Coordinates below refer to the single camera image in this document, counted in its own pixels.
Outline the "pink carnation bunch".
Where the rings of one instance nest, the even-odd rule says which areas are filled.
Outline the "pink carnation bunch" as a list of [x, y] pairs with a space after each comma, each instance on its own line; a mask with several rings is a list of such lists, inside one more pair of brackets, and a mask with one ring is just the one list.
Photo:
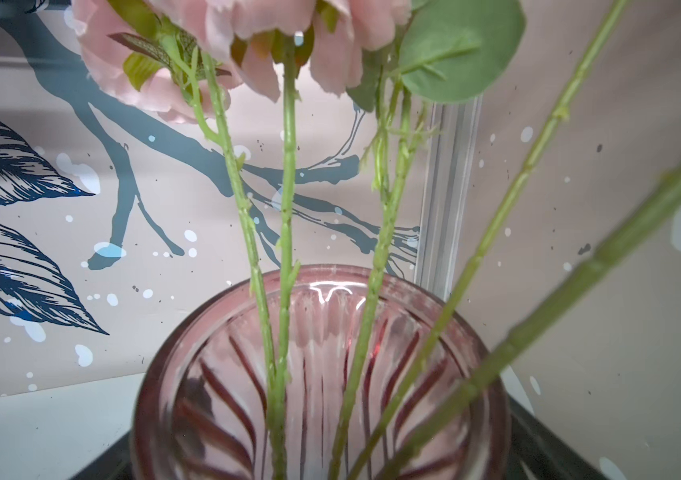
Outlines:
[[[361, 71], [350, 6], [359, 1], [76, 1], [72, 23], [82, 60], [98, 87], [123, 104], [170, 123], [194, 123], [222, 148], [240, 216], [266, 352], [266, 431], [272, 472], [288, 475], [286, 383], [290, 296], [300, 273], [292, 258], [296, 188], [296, 79], [308, 68], [325, 92], [347, 94]], [[284, 167], [280, 200], [280, 310], [271, 320], [256, 226], [226, 111], [230, 91], [245, 85], [282, 104]]]
[[361, 71], [346, 91], [376, 118], [372, 187], [383, 222], [345, 376], [330, 461], [334, 479], [356, 479], [370, 472], [377, 452], [392, 450], [399, 414], [441, 377], [429, 366], [431, 352], [480, 262], [467, 262], [430, 330], [394, 341], [378, 307], [406, 180], [428, 134], [412, 103], [462, 104], [482, 94], [510, 64], [526, 26], [517, 1], [360, 1], [351, 4], [349, 18]]

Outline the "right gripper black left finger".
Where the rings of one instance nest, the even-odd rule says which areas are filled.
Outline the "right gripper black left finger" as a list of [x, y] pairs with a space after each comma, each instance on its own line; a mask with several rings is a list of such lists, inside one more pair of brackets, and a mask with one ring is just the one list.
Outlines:
[[126, 446], [112, 446], [92, 463], [82, 468], [72, 480], [132, 480], [130, 450]]

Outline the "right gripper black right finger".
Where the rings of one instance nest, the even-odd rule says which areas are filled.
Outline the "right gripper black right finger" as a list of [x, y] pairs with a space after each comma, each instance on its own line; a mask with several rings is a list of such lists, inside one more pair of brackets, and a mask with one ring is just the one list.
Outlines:
[[606, 480], [513, 398], [509, 408], [511, 443], [505, 479]]

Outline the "pink grey glass vase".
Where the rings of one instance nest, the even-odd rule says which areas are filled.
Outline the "pink grey glass vase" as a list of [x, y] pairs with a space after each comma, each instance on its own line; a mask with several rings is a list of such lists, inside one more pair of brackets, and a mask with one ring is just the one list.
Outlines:
[[[366, 296], [368, 271], [346, 265], [300, 270], [290, 308], [286, 387], [288, 477], [324, 479]], [[412, 283], [384, 279], [341, 470], [350, 472], [384, 407], [442, 310]], [[374, 479], [409, 434], [486, 356], [477, 333], [454, 317], [361, 470]], [[493, 384], [401, 472], [404, 479], [500, 479], [510, 444], [508, 399]], [[152, 360], [132, 428], [138, 479], [268, 479], [266, 366], [256, 300], [240, 283], [190, 313]]]

